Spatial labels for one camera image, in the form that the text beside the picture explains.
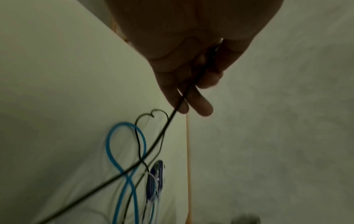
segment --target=black cord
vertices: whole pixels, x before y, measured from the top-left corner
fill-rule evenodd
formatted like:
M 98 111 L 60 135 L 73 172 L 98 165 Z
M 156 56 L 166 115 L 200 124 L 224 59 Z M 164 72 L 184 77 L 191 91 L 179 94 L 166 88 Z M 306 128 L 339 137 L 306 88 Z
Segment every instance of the black cord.
M 155 111 L 163 112 L 163 113 L 166 115 L 167 120 L 169 119 L 169 116 L 168 116 L 168 114 L 167 114 L 165 111 L 160 110 L 160 109 L 153 109 L 150 114 L 144 113 L 144 114 L 141 114 L 140 116 L 138 116 L 138 118 L 137 118 L 136 121 L 135 121 L 135 126 L 137 126 L 139 119 L 142 118 L 143 116 L 155 117 L 155 116 L 153 115 L 153 113 L 154 113 Z M 138 149 L 139 149 L 139 155 L 140 155 L 140 141 L 139 141 L 139 137 L 138 137 L 138 134 L 137 134 L 137 131 L 136 131 L 136 130 L 135 130 L 135 135 L 136 135 L 136 140 L 137 140 L 137 142 L 138 142 Z M 143 163 L 145 164 L 145 167 L 146 167 L 145 172 L 149 172 L 149 166 L 150 166 L 150 165 L 156 160 L 156 158 L 159 156 L 159 154 L 160 154 L 160 152 L 161 152 L 161 149 L 162 149 L 162 144 L 163 144 L 163 139 L 164 139 L 164 138 L 165 138 L 165 134 L 162 135 L 161 144 L 160 144 L 160 149 L 159 149 L 159 151 L 157 152 L 157 154 L 155 155 L 155 157 L 151 160 L 151 162 L 149 162 L 149 164 L 146 165 L 146 163 L 143 161 Z M 140 182 L 142 181 L 142 179 L 144 178 L 144 176 L 145 176 L 145 173 L 142 174 L 141 177 L 139 178 L 138 182 L 137 182 L 136 185 L 135 185 L 135 189 L 139 186 L 139 184 L 140 184 Z M 131 200 L 132 200 L 132 196 L 133 196 L 133 194 L 130 193 L 128 202 L 127 202 L 126 207 L 125 207 L 125 212 L 124 212 L 122 224 L 124 224 L 124 222 L 125 222 L 125 218 L 126 218 L 126 215 L 127 215 L 127 213 L 128 213 L 128 208 L 129 208 L 129 204 L 130 204 L 130 202 L 131 202 Z M 144 213 L 143 213 L 143 220 L 144 220 L 144 217 L 145 217 L 147 202 L 148 202 L 148 200 L 146 199 L 145 208 L 144 208 Z
M 215 55 L 215 52 L 217 50 L 217 47 L 215 47 L 215 49 L 213 49 L 213 52 L 211 53 L 211 57 L 213 58 Z M 174 108 L 174 110 L 172 111 L 171 115 L 170 115 L 170 119 L 167 120 L 165 126 L 162 128 L 161 132 L 159 133 L 159 135 L 157 136 L 157 138 L 155 139 L 155 141 L 153 142 L 153 144 L 151 145 L 151 147 L 149 148 L 149 150 L 147 151 L 146 155 L 142 157 L 142 160 L 145 160 L 154 150 L 154 148 L 156 147 L 156 145 L 158 144 L 158 142 L 160 141 L 161 137 L 165 134 L 167 128 L 169 127 L 172 119 L 174 118 L 174 116 L 176 115 L 178 109 L 181 107 L 182 103 L 184 103 L 184 99 L 186 98 L 186 96 L 188 95 L 189 90 L 191 89 L 191 87 L 195 86 L 195 84 L 200 80 L 200 78 L 204 75 L 205 70 L 207 69 L 207 67 L 209 67 L 211 65 L 213 60 L 209 60 L 203 67 L 202 69 L 198 72 L 195 80 L 193 82 L 191 82 L 188 87 L 186 88 L 185 92 L 183 93 L 182 97 L 180 98 L 180 100 L 178 101 L 176 107 Z M 133 164 L 131 167 L 129 167 L 127 170 L 125 170 L 123 173 L 118 174 L 114 177 L 112 177 L 111 179 L 107 180 L 106 182 L 98 185 L 97 187 L 95 187 L 94 189 L 90 190 L 89 192 L 87 192 L 86 194 L 84 194 L 83 196 L 79 197 L 78 199 L 76 199 L 75 201 L 73 201 L 72 203 L 70 203 L 69 205 L 63 207 L 62 209 L 59 209 L 58 211 L 54 212 L 53 214 L 49 215 L 48 217 L 44 218 L 43 220 L 37 222 L 36 224 L 45 224 L 49 221 L 52 221 L 53 219 L 59 217 L 60 215 L 64 214 L 65 212 L 69 211 L 70 209 L 72 209 L 73 207 L 77 206 L 78 204 L 80 204 L 81 202 L 83 202 L 84 200 L 88 199 L 89 197 L 91 197 L 92 195 L 96 194 L 97 192 L 99 192 L 100 190 L 106 188 L 107 186 L 109 186 L 110 184 L 116 182 L 117 180 L 119 180 L 120 178 L 124 177 L 125 175 L 127 175 L 130 171 L 132 171 L 133 169 L 135 169 L 136 167 L 138 167 L 141 164 L 141 161 L 139 160 L 138 162 L 136 162 L 135 164 Z

